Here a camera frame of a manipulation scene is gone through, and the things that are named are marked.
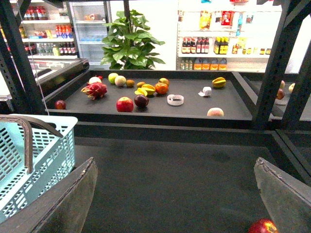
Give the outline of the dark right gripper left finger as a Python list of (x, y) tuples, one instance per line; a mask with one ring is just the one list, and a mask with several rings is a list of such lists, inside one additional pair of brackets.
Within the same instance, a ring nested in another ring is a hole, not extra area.
[(89, 158), (29, 206), (1, 223), (2, 233), (80, 233), (98, 176)]

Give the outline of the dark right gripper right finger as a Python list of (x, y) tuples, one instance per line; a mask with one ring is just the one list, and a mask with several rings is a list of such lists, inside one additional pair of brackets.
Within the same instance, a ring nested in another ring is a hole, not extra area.
[(311, 231), (311, 188), (259, 157), (254, 173), (261, 199), (280, 233)]

